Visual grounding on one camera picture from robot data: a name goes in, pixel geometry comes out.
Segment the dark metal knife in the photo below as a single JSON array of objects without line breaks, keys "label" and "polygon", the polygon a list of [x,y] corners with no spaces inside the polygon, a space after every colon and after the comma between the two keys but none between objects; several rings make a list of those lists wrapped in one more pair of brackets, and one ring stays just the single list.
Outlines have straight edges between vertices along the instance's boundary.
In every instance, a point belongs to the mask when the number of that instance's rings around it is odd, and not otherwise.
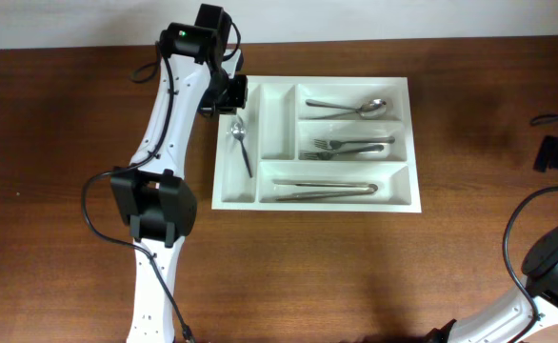
[{"label": "dark metal knife", "polygon": [[250,178],[252,178],[253,173],[252,173],[250,162],[249,162],[248,152],[247,152],[247,149],[245,148],[246,131],[245,131],[244,127],[237,122],[232,124],[230,131],[231,131],[231,134],[232,134],[233,138],[236,139],[241,146],[241,152],[242,152],[242,156],[243,156],[243,159],[244,159],[244,163],[245,163],[248,175],[249,175]]},{"label": "dark metal knife", "polygon": [[236,114],[235,115],[235,121],[233,126],[238,130],[238,131],[243,131],[245,129],[245,125],[244,125],[244,121],[241,118],[240,115]]}]

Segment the metal fork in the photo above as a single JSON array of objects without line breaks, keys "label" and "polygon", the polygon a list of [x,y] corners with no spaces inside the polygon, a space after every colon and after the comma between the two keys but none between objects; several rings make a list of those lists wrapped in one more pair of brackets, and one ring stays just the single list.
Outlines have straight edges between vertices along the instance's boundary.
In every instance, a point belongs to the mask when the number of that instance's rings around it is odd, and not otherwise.
[{"label": "metal fork", "polygon": [[358,153],[369,153],[369,152],[381,152],[385,148],[382,145],[371,145],[363,148],[342,150],[342,151],[305,151],[301,152],[299,157],[304,160],[331,160],[334,157],[346,155],[346,154],[358,154]]},{"label": "metal fork", "polygon": [[393,144],[396,139],[393,136],[380,138],[356,139],[356,140],[324,140],[314,139],[313,146],[327,151],[338,150],[348,144]]}]

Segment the dark metal rod utensil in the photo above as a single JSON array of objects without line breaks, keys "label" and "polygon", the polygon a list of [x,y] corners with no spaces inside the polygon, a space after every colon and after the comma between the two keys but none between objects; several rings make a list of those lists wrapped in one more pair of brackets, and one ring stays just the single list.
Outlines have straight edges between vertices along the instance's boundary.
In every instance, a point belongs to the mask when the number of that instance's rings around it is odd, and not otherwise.
[{"label": "dark metal rod utensil", "polygon": [[306,192],[293,192],[286,195],[275,196],[274,200],[277,202],[373,195],[379,190],[379,187],[372,183],[277,180],[274,184],[277,186],[290,186],[293,188],[307,189]]}]

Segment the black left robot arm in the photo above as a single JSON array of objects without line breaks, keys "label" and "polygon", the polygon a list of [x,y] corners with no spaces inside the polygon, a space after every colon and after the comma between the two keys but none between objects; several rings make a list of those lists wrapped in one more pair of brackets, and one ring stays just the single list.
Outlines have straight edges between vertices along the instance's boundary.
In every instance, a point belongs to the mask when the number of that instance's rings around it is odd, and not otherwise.
[{"label": "black left robot arm", "polygon": [[223,8],[203,4],[193,24],[171,23],[160,33],[160,83],[148,127],[129,166],[110,179],[135,249],[129,342],[194,339],[173,298],[179,253],[197,214],[186,154],[196,115],[235,114],[246,106],[243,56],[228,48],[236,30]]}]

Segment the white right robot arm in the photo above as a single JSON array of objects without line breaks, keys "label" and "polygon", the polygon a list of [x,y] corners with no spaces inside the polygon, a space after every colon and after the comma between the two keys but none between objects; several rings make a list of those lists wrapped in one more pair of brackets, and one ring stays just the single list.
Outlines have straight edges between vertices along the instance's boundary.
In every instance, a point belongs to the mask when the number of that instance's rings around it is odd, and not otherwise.
[{"label": "white right robot arm", "polygon": [[520,212],[532,200],[558,192],[558,186],[532,193],[519,204],[508,221],[502,241],[504,263],[515,288],[483,311],[466,319],[449,321],[431,330],[427,342],[521,342],[544,328],[558,325],[558,227],[540,238],[523,260],[517,277],[508,256],[508,238]]}]

